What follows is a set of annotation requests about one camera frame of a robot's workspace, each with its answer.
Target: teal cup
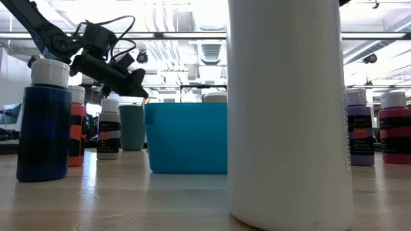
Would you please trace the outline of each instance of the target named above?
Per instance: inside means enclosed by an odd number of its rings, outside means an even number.
[[[146,129],[142,106],[121,105],[121,148],[124,151],[141,151],[144,146]]]

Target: robotic arm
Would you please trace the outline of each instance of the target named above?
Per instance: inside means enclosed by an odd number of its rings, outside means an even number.
[[[130,73],[127,69],[134,62],[130,54],[127,53],[118,61],[106,62],[109,51],[118,41],[112,31],[99,24],[87,22],[82,36],[70,37],[45,19],[37,10],[35,2],[0,1],[28,30],[45,58],[70,64],[70,58],[83,48],[82,54],[77,55],[70,66],[71,76],[81,72],[103,83],[104,95],[108,95],[113,90],[120,96],[148,97],[141,86],[145,71],[138,69]]]

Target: desk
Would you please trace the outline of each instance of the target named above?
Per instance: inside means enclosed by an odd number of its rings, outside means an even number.
[[[0,156],[0,230],[256,230],[227,210],[227,177],[157,175],[143,152],[96,160],[65,179],[20,184],[16,155]],[[353,167],[354,231],[411,230],[411,166]]]

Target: teal container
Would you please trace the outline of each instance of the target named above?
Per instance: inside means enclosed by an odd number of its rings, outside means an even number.
[[[227,174],[226,103],[149,103],[144,120],[154,173]]]
[[[141,151],[144,146],[146,130],[142,106],[121,105],[121,149],[123,151]]]

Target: ceiling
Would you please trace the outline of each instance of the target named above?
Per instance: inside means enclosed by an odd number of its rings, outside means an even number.
[[[340,8],[342,31],[392,32],[411,31],[411,0],[378,0],[380,6],[373,9],[374,1],[352,0]],[[123,15],[133,15],[136,23],[131,31],[225,31],[227,24],[226,1],[221,0],[106,0],[99,1],[98,8],[92,0],[37,0],[38,8],[51,23],[64,31],[73,32],[78,23],[86,19],[101,22]],[[106,27],[122,32],[130,25],[130,19],[113,22]],[[25,28],[0,5],[0,32],[26,32]],[[30,40],[0,40],[1,46],[10,44],[9,53],[20,59],[39,55]],[[116,52],[128,48],[126,42],[117,46]],[[179,85],[190,83],[227,83],[226,52],[224,40],[188,41],[137,41],[138,49],[147,50],[149,62],[134,64],[134,68],[148,70],[144,84]],[[364,85],[367,80],[374,85],[411,85],[411,41],[342,41],[346,85]],[[375,64],[364,64],[364,55],[374,53]],[[154,89],[154,98],[175,98],[179,90]],[[392,89],[371,90],[373,96]],[[196,94],[187,93],[188,101],[198,100]]]

